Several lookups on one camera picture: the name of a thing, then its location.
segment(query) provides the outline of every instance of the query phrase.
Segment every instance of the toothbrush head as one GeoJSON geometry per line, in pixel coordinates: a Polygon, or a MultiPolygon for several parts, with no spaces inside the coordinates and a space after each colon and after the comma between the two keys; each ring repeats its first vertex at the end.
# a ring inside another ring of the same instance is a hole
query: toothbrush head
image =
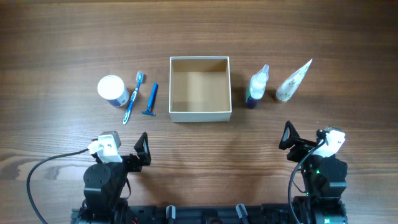
{"type": "Polygon", "coordinates": [[[137,72],[136,81],[141,83],[144,81],[144,72],[142,71],[137,72]]]}

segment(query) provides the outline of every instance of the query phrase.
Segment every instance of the bottle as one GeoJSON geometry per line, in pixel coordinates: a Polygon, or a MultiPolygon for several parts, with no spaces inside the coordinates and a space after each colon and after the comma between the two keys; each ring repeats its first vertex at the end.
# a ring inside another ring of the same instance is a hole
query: bottle
{"type": "Polygon", "coordinates": [[[278,101],[279,103],[285,103],[292,97],[293,93],[297,90],[300,83],[303,81],[304,76],[311,65],[311,62],[312,59],[281,84],[281,86],[276,91],[276,101],[278,101]]]}
{"type": "Polygon", "coordinates": [[[250,80],[250,85],[246,90],[246,106],[253,109],[260,102],[264,92],[266,91],[266,85],[268,81],[268,69],[269,65],[265,65],[260,72],[253,75],[250,80]]]}

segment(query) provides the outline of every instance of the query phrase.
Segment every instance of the mouthwash bottle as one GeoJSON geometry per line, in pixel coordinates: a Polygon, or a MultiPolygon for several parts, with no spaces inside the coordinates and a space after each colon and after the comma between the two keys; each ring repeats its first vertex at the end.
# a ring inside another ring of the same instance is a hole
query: mouthwash bottle
{"type": "Polygon", "coordinates": [[[268,69],[269,65],[265,65],[260,72],[253,75],[250,80],[250,85],[246,90],[246,106],[253,109],[260,102],[264,92],[266,91],[266,85],[268,81],[268,69]]]}

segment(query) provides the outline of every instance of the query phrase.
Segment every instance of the wooden tabletop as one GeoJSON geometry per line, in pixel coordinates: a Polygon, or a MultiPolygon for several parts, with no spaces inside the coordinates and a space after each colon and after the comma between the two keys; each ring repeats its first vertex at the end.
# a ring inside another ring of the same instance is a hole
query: wooden tabletop
{"type": "MultiPolygon", "coordinates": [[[[0,223],[38,223],[26,178],[40,160],[86,148],[118,131],[122,155],[142,132],[152,164],[129,174],[130,205],[287,203],[296,163],[278,149],[287,120],[315,140],[326,125],[346,132],[349,223],[398,221],[398,29],[394,1],[177,1],[0,6],[0,223]],[[226,123],[173,123],[170,56],[229,56],[233,112],[226,123]],[[271,93],[313,58],[286,104],[271,93]],[[253,74],[269,64],[267,93],[244,105],[253,74]],[[97,92],[105,75],[131,91],[131,119],[97,92]],[[159,84],[154,112],[146,109],[159,84]]],[[[79,208],[88,154],[50,161],[32,177],[49,223],[79,208]]],[[[295,178],[303,187],[302,178],[295,178]]]]}

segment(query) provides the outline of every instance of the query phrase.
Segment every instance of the open box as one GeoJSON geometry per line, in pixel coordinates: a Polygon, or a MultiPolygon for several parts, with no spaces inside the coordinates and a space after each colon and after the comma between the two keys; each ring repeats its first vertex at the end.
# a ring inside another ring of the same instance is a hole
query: open box
{"type": "Polygon", "coordinates": [[[170,57],[173,122],[229,121],[229,57],[170,57]]]}

